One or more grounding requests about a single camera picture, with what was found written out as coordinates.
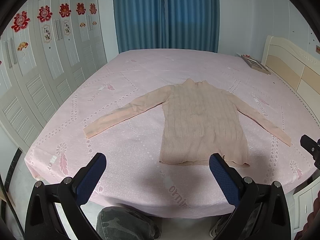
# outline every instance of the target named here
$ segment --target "white wall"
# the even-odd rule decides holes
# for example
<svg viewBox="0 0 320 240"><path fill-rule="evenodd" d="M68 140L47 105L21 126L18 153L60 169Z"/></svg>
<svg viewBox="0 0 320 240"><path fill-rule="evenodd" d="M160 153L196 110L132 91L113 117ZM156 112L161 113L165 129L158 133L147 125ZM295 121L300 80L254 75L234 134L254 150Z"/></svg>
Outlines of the white wall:
<svg viewBox="0 0 320 240"><path fill-rule="evenodd" d="M218 53L235 56L250 51L252 0L220 0Z"/></svg>
<svg viewBox="0 0 320 240"><path fill-rule="evenodd" d="M220 0L219 53L261 60L268 35L289 39L320 60L319 41L289 0Z"/></svg>
<svg viewBox="0 0 320 240"><path fill-rule="evenodd" d="M98 0L101 33L107 61L119 54L113 0Z"/></svg>
<svg viewBox="0 0 320 240"><path fill-rule="evenodd" d="M3 183L17 149L18 147L13 143L4 129L0 126L0 174Z"/></svg>

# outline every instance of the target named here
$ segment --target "wardrobe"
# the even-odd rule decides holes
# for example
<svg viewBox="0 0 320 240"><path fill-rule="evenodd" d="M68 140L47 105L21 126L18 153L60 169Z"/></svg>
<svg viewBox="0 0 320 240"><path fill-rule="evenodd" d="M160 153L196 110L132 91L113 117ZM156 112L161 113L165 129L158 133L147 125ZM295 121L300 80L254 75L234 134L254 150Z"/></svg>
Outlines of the wardrobe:
<svg viewBox="0 0 320 240"><path fill-rule="evenodd" d="M27 152L106 63L97 0L28 0L0 38L0 125Z"/></svg>

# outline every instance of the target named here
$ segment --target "mattress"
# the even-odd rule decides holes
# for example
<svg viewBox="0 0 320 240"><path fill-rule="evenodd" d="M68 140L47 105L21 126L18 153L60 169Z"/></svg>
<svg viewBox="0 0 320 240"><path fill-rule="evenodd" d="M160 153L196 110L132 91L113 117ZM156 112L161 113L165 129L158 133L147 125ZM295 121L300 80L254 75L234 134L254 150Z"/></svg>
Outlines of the mattress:
<svg viewBox="0 0 320 240"><path fill-rule="evenodd" d="M119 54L86 80L57 110L30 147L25 162L36 179L59 183L74 176L96 152L107 168L91 201L127 205L159 217L200 218L230 213L209 166L159 163L164 114L156 106L86 139L83 128L102 115L159 87L207 80L244 100L285 131L288 147L239 113L248 141L248 168L236 168L256 183L281 182L287 193L315 170L300 146L303 134L318 139L319 126L299 98L275 75L251 69L241 58L180 49Z"/></svg>

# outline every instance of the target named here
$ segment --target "blue textured pad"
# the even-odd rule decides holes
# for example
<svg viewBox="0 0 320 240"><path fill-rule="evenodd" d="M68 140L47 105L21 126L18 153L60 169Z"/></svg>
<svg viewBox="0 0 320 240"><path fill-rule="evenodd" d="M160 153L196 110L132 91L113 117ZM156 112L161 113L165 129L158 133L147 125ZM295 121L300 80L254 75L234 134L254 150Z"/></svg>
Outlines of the blue textured pad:
<svg viewBox="0 0 320 240"><path fill-rule="evenodd" d="M86 204L107 166L106 157L101 154L76 188L76 203Z"/></svg>
<svg viewBox="0 0 320 240"><path fill-rule="evenodd" d="M209 167L228 203L237 207L240 203L239 189L229 176L228 172L213 154L209 159Z"/></svg>

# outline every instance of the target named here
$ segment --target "floor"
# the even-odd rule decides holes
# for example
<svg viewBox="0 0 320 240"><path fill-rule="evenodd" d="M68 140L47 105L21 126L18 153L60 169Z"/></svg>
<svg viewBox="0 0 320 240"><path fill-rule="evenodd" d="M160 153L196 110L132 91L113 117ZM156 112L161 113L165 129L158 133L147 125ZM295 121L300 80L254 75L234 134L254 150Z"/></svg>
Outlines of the floor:
<svg viewBox="0 0 320 240"><path fill-rule="evenodd" d="M24 162L24 157L25 153L22 153L16 169L14 170L9 187L9 192L16 206L15 211L23 228L25 226L29 198L34 183L36 182L36 180L31 176L31 173ZM81 206L81 209L94 228L96 227L97 223L97 215L102 208L102 206L93 202L88 202L86 205ZM57 210L68 237L72 240L76 240L77 238L74 235L68 220L63 213L62 207L59 204L57 204ZM209 236L209 230L211 225L213 225L217 219L217 217L207 217L201 219L162 219L161 239L210 240L212 238ZM17 223L15 222L8 206L6 209L6 223L17 240L23 240Z"/></svg>

